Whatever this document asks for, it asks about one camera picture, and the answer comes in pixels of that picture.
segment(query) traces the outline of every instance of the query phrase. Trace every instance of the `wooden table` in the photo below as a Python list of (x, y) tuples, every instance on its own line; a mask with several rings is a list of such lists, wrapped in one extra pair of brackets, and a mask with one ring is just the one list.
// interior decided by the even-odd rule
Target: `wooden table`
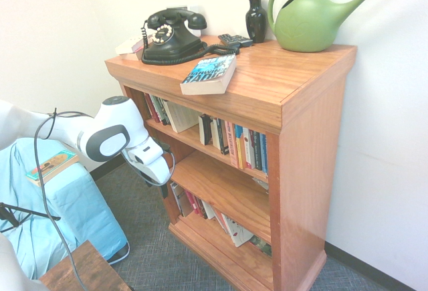
[[(89, 241), (73, 251), (73, 259), (88, 291), (130, 291)], [(82, 291), (68, 257), (44, 274), (40, 281), (51, 291)]]

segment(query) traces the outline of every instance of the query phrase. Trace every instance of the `white wall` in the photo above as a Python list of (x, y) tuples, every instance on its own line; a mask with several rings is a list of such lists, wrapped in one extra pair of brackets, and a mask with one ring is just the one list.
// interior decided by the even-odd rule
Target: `white wall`
[[(150, 14), (184, 3), (199, 4), (205, 34), (246, 35), (248, 0), (0, 0), (0, 41), (8, 45), (0, 47), (0, 97), (34, 110), (95, 113), (120, 93), (103, 60)], [(336, 43), (357, 45), (358, 55), (327, 236), (417, 290), (428, 290), (427, 27), (428, 0), (367, 0), (340, 29)]]
[[(104, 64), (114, 49), (90, 0), (0, 0), (0, 98), (38, 112), (95, 115), (121, 94)], [(91, 171), (99, 163), (84, 159)]]

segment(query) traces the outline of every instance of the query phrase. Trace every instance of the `chair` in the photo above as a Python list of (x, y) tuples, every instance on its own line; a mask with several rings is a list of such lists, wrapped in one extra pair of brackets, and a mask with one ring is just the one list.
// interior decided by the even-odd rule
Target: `chair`
[[(39, 161), (65, 149), (55, 140), (38, 140)], [(21, 138), (0, 151), (0, 202), (45, 213), (41, 189), (26, 179), (35, 168), (33, 139)], [(104, 259), (113, 263), (129, 253), (126, 236), (107, 206), (89, 172), (73, 164), (45, 185), (47, 204), (70, 250), (87, 239)], [(27, 214), (12, 210), (18, 221)], [(11, 224), (0, 219), (0, 231)], [(49, 219), (30, 216), (19, 227), (3, 233), (12, 243), (19, 264), (30, 279), (38, 279), (66, 257), (58, 233)]]

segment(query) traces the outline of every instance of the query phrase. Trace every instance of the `bookshelf top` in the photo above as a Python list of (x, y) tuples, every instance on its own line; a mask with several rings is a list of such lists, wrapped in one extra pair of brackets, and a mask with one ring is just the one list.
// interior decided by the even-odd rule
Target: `bookshelf top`
[[(216, 36), (203, 36), (202, 40), (209, 45), (219, 43)], [(175, 66), (150, 66), (118, 56), (106, 60), (106, 65), (122, 86), (254, 130), (279, 134), (298, 111), (347, 75), (355, 55), (356, 47), (350, 45), (332, 45), (323, 52), (306, 54), (283, 50), (275, 40), (257, 43), (241, 48), (225, 94), (203, 96), (185, 96), (180, 89), (180, 82), (199, 60)]]

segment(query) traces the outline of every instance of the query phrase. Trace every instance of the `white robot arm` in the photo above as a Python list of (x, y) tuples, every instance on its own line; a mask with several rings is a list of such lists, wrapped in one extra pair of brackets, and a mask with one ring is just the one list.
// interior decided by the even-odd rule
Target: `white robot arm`
[[(0, 100), (0, 150), (21, 137), (34, 137), (50, 115), (24, 110)], [(103, 101), (95, 118), (56, 116), (39, 130), (39, 138), (59, 140), (97, 162), (122, 152), (128, 162), (159, 185), (170, 177), (163, 150), (148, 135), (135, 103), (115, 96)]]

